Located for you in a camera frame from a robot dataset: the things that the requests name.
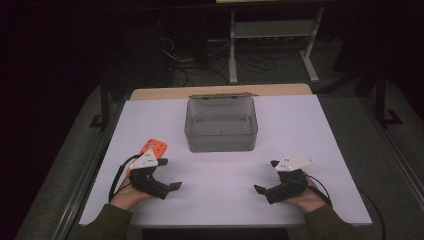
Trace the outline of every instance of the sleeve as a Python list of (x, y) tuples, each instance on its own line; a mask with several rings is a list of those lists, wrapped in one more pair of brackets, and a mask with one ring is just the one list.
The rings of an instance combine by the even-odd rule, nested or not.
[(97, 218), (84, 227), (79, 234), (79, 240), (109, 240), (122, 237), (127, 232), (132, 213), (105, 204)]
[(329, 205), (306, 214), (305, 222), (311, 240), (365, 239), (358, 229), (344, 222)]

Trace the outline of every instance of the white table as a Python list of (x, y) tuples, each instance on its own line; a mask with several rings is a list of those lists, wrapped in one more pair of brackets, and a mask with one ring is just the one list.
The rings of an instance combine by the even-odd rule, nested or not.
[(258, 135), (249, 152), (192, 153), (184, 134), (187, 98), (128, 101), (80, 219), (93, 221), (107, 202), (118, 167), (147, 139), (168, 144), (156, 180), (182, 181), (165, 200), (149, 199), (134, 210), (132, 225), (143, 228), (290, 227), (304, 224), (288, 204), (270, 205), (253, 185), (279, 183), (271, 160), (292, 155), (315, 159), (303, 170), (330, 193), (335, 211), (354, 225), (371, 224), (315, 95), (255, 96)]

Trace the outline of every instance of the transparent plastic container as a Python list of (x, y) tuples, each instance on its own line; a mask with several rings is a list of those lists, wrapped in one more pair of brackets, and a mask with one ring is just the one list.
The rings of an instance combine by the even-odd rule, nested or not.
[(184, 130), (192, 152), (251, 151), (258, 124), (251, 96), (191, 98)]

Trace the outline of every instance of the wire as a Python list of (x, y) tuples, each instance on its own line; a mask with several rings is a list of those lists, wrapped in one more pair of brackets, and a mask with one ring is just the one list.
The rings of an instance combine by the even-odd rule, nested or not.
[(224, 54), (221, 54), (221, 55), (219, 55), (219, 56), (217, 56), (217, 57), (215, 57), (215, 58), (211, 58), (211, 59), (208, 61), (208, 64), (209, 64), (209, 65), (212, 65), (212, 64), (216, 63), (218, 60), (220, 60), (220, 59), (222, 59), (222, 58), (225, 58), (225, 62), (224, 62), (224, 64), (222, 64), (222, 66), (221, 66), (221, 67), (219, 68), (219, 70), (218, 70), (218, 71), (222, 71), (222, 70), (224, 70), (225, 66), (227, 65), (227, 61), (228, 61), (228, 59), (229, 59), (229, 55), (230, 55), (230, 53), (224, 53)]
[(330, 198), (330, 194), (328, 194), (327, 189), (324, 187), (324, 184), (322, 184), (322, 183), (321, 183), (318, 179), (316, 179), (316, 178), (314, 178), (314, 177), (312, 177), (312, 176), (310, 176), (310, 175), (307, 175), (307, 174), (306, 174), (306, 176), (307, 176), (307, 177), (309, 177), (309, 178), (314, 179), (315, 181), (317, 181), (317, 182), (319, 183), (319, 185), (321, 185), (321, 187), (324, 189), (325, 193), (327, 194), (328, 199), (331, 199), (331, 198)]
[[(249, 58), (251, 59), (251, 61), (252, 61), (252, 62), (263, 63), (263, 64), (267, 67), (268, 71), (270, 71), (270, 70), (274, 70), (274, 69), (276, 69), (276, 68), (277, 68), (277, 63), (275, 62), (275, 60), (274, 60), (274, 59), (272, 59), (272, 58), (271, 58), (272, 53), (271, 53), (271, 54), (268, 54), (268, 55), (267, 55), (267, 56), (265, 56), (265, 57), (262, 57), (262, 56), (260, 56), (260, 55), (258, 54), (258, 56), (259, 56), (259, 57), (261, 57), (262, 59), (257, 59), (257, 58), (255, 58), (253, 55), (251, 55), (251, 54), (248, 54), (248, 56), (249, 56)], [(265, 61), (269, 61), (269, 62), (271, 62), (271, 67), (268, 67), (268, 65), (265, 63)]]
[(174, 42), (171, 39), (165, 38), (165, 37), (161, 38), (161, 40), (162, 40), (162, 42), (164, 42), (164, 41), (169, 42), (170, 45), (171, 45), (171, 47), (170, 47), (171, 49), (169, 49), (169, 50), (161, 49), (161, 52), (165, 53), (166, 55), (168, 55), (173, 60), (179, 60), (180, 57), (178, 55), (174, 54)]
[(371, 199), (371, 197), (361, 188), (357, 187), (359, 192), (362, 193), (362, 195), (364, 195), (365, 199), (368, 200), (371, 205), (374, 207), (375, 211), (377, 212), (378, 218), (380, 220), (380, 224), (381, 224), (381, 239), (385, 240), (386, 239), (386, 224), (384, 223), (383, 220), (383, 215), (381, 214), (380, 210), (377, 207), (377, 204), (374, 203), (374, 201)]
[[(228, 56), (228, 54), (221, 55), (217, 59), (214, 59), (213, 62), (216, 62), (217, 60), (219, 60), (220, 58), (225, 57), (225, 56)], [(227, 65), (227, 62), (228, 62), (228, 58), (225, 58), (224, 63), (222, 64), (222, 66), (218, 70), (211, 69), (211, 68), (205, 68), (205, 67), (179, 67), (176, 70), (179, 70), (180, 72), (184, 73), (186, 75), (187, 81), (189, 81), (188, 80), (188, 74), (191, 74), (191, 75), (194, 75), (194, 76), (200, 76), (200, 77), (207, 77), (207, 76), (212, 76), (212, 75), (218, 74), (224, 79), (225, 84), (228, 85), (227, 77), (224, 74), (222, 74), (222, 71), (224, 70), (225, 66)], [(195, 72), (192, 72), (190, 70), (209, 71), (209, 73), (195, 73)]]
[(115, 194), (114, 194), (114, 195), (116, 195), (118, 192), (120, 192), (122, 189), (124, 189), (124, 188), (128, 187), (129, 185), (131, 185), (131, 183), (128, 183), (127, 185), (125, 185), (125, 186), (121, 187), (120, 189), (118, 189), (118, 190), (115, 192)]
[(123, 171), (124, 171), (124, 169), (125, 169), (125, 166), (126, 166), (126, 165), (127, 165), (127, 164), (131, 161), (131, 160), (136, 159), (136, 158), (139, 158), (141, 155), (142, 155), (142, 154), (134, 155), (134, 156), (132, 156), (132, 157), (128, 158), (128, 159), (124, 162), (124, 164), (122, 164), (121, 166), (119, 166), (118, 172), (116, 173), (115, 178), (113, 179), (112, 185), (110, 186), (110, 190), (109, 190), (109, 202), (110, 202), (110, 200), (112, 200), (113, 196), (115, 196), (115, 194), (116, 194), (116, 192), (115, 192), (115, 188), (116, 188), (116, 185), (118, 184), (118, 181), (119, 181), (119, 178), (121, 177), (122, 172), (123, 172)]
[(328, 195), (328, 192), (327, 192), (327, 190), (326, 190), (326, 192), (327, 192), (327, 196), (325, 196), (318, 188), (316, 188), (316, 187), (313, 187), (313, 186), (310, 186), (310, 185), (308, 185), (308, 184), (304, 184), (304, 183), (302, 183), (302, 182), (299, 182), (299, 181), (297, 181), (297, 180), (294, 180), (294, 179), (290, 179), (290, 178), (285, 178), (284, 180), (286, 180), (286, 181), (288, 181), (288, 182), (292, 182), (292, 183), (296, 183), (296, 184), (298, 184), (298, 185), (301, 185), (301, 186), (303, 186), (303, 187), (305, 187), (305, 188), (308, 188), (309, 190), (311, 190), (312, 192), (314, 192), (316, 195), (318, 195), (326, 204), (328, 204), (328, 205), (330, 205), (330, 206), (333, 206), (333, 204), (332, 204), (332, 202), (331, 202), (331, 199), (330, 199), (330, 195)]
[(237, 60), (239, 65), (242, 68), (244, 68), (246, 71), (249, 71), (249, 72), (252, 72), (252, 73), (266, 73), (266, 72), (268, 72), (268, 68), (266, 67), (266, 65), (265, 65), (265, 68), (261, 68), (261, 67), (255, 66), (253, 64), (247, 63), (246, 61), (242, 60), (240, 57), (235, 57), (235, 59)]
[(228, 49), (230, 47), (230, 40), (223, 39), (222, 41), (225, 42), (225, 44), (223, 46), (219, 47), (218, 49), (214, 50), (213, 52), (209, 53), (208, 57), (212, 57), (213, 55), (215, 55), (215, 54), (217, 54), (217, 53), (219, 53), (219, 52), (221, 52), (225, 49)]
[(180, 87), (179, 85), (179, 83), (178, 83), (178, 80), (184, 80), (185, 82), (184, 82), (184, 84), (181, 86), (181, 87), (185, 87), (186, 85), (187, 85), (187, 83), (191, 83), (191, 85), (194, 87), (194, 82), (193, 81), (190, 81), (189, 79), (188, 79), (188, 74), (185, 72), (185, 71), (183, 71), (183, 70), (181, 70), (181, 69), (179, 69), (179, 68), (176, 68), (176, 69), (174, 69), (174, 70), (177, 70), (177, 71), (180, 71), (180, 72), (182, 72), (183, 74), (184, 74), (184, 76), (185, 76), (185, 79), (178, 79), (178, 78), (175, 78), (174, 77), (174, 79), (175, 80), (177, 80), (177, 84), (178, 84), (178, 87)]

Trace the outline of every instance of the human hand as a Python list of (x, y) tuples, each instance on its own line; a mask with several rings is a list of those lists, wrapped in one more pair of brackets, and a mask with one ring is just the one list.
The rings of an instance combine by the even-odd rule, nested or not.
[[(317, 185), (307, 175), (306, 179), (308, 180), (309, 186), (317, 188)], [(304, 213), (310, 213), (326, 205), (325, 201), (322, 200), (322, 198), (319, 197), (317, 194), (312, 192), (309, 188), (306, 188), (302, 194), (296, 197), (286, 199), (283, 202), (295, 205), (296, 207), (302, 209)]]
[(135, 189), (131, 185), (129, 176), (126, 176), (119, 186), (119, 190), (110, 200), (110, 204), (129, 211), (139, 202), (149, 198), (153, 198), (153, 196)]

